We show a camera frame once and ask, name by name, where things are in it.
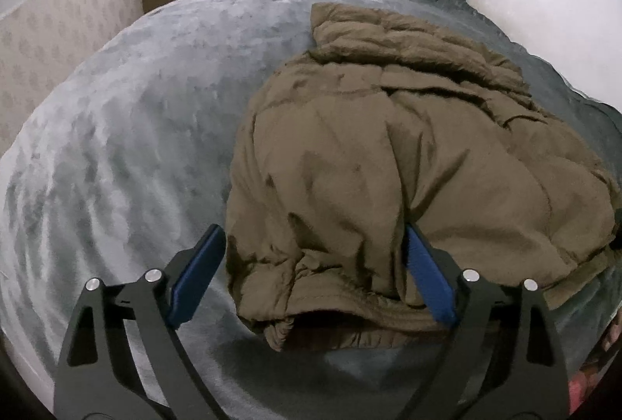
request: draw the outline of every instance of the bed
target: bed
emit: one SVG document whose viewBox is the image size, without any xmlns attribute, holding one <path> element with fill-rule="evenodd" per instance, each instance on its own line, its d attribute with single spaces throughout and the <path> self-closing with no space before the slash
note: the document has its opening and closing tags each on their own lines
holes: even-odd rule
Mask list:
<svg viewBox="0 0 622 420">
<path fill-rule="evenodd" d="M 622 115 L 575 92 L 463 0 L 180 0 L 123 30 L 33 112 L 0 160 L 0 322 L 43 387 L 86 279 L 133 281 L 224 223 L 234 136 L 249 98 L 311 46 L 315 2 L 416 15 L 507 56 L 622 184 Z M 622 300 L 622 264 L 555 312 L 574 373 Z M 141 378 L 164 402 L 139 336 Z M 396 416 L 440 350 L 275 353 L 237 319 L 218 271 L 180 339 L 235 419 Z"/>
</svg>

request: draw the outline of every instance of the puffer jacket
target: puffer jacket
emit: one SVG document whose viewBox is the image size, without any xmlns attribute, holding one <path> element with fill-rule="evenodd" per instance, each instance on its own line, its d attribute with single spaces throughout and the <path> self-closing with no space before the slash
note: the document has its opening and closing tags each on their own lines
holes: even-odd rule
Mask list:
<svg viewBox="0 0 622 420">
<path fill-rule="evenodd" d="M 407 273 L 416 222 L 461 268 L 556 308 L 614 260 L 620 193 L 518 67 L 414 17 L 316 4 L 316 48 L 240 125 L 227 205 L 239 317 L 283 348 L 387 347 L 442 328 Z"/>
</svg>

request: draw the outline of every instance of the pink object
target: pink object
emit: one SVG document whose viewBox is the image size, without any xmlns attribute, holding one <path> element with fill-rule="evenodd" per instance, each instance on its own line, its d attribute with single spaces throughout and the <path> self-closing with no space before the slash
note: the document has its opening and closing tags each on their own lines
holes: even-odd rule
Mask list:
<svg viewBox="0 0 622 420">
<path fill-rule="evenodd" d="M 577 373 L 568 384 L 570 394 L 570 414 L 572 415 L 585 399 L 587 391 L 587 378 L 583 373 Z"/>
</svg>

